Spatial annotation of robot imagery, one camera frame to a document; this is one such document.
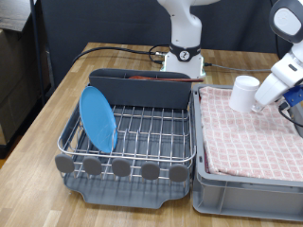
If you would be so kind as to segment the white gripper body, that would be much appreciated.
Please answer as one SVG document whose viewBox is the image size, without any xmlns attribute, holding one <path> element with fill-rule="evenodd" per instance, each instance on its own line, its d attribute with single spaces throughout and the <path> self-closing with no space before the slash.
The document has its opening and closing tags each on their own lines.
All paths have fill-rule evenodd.
<svg viewBox="0 0 303 227">
<path fill-rule="evenodd" d="M 256 105 L 265 107 L 277 100 L 287 89 L 288 86 L 282 80 L 270 74 L 255 93 Z"/>
</svg>

